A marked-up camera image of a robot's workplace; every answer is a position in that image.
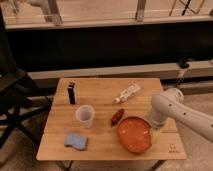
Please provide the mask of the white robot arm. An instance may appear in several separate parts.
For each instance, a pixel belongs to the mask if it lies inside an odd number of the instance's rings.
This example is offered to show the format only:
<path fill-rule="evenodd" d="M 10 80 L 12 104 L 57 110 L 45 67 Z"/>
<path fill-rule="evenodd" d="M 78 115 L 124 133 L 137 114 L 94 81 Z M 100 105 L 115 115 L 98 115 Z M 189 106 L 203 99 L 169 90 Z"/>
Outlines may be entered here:
<path fill-rule="evenodd" d="M 183 104 L 184 95 L 177 88 L 170 88 L 151 97 L 151 108 L 147 119 L 159 129 L 171 117 L 213 143 L 213 116 L 189 108 Z"/>

